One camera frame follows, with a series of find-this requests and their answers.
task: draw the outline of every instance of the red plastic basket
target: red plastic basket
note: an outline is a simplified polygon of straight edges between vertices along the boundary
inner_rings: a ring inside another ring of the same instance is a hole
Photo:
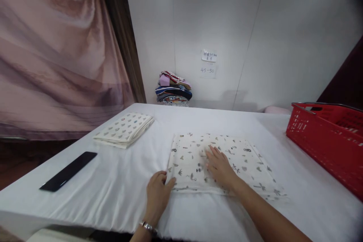
[[[286,135],[363,201],[363,112],[340,104],[292,106]]]

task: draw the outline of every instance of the smartphone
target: smartphone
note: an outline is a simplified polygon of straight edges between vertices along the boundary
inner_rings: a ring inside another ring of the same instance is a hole
[[[65,168],[63,168],[58,174],[47,181],[40,187],[40,190],[56,192],[61,188],[67,181],[69,181],[74,175],[76,175],[82,168],[86,166],[97,153],[86,151]]]

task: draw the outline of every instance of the table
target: table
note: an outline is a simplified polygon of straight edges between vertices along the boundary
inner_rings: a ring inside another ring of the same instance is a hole
[[[96,144],[92,136],[127,112],[155,122],[127,150]],[[146,208],[146,185],[166,170],[173,134],[244,135],[274,169],[290,203],[274,207],[313,241],[349,241],[358,233],[362,203],[285,135],[290,116],[133,104],[0,192],[0,225],[22,239],[51,224],[133,232]],[[97,152],[56,193],[38,188],[84,151]],[[173,193],[159,222],[165,237],[194,241],[261,241],[234,199]]]

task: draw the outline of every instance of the pink curtain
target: pink curtain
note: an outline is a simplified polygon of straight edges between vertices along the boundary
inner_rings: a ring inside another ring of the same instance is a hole
[[[104,0],[0,0],[0,137],[77,139],[133,102]]]

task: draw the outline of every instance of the hand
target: hand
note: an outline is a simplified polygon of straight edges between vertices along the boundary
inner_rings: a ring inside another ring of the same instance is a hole
[[[211,152],[206,151],[209,162],[206,163],[208,170],[212,173],[217,183],[228,190],[233,190],[233,186],[240,178],[234,172],[226,155],[221,153],[216,147],[209,146]]]
[[[158,225],[159,219],[169,202],[170,192],[173,189],[176,178],[172,178],[168,184],[166,181],[166,172],[156,172],[147,185],[147,205],[144,221],[152,227]]]

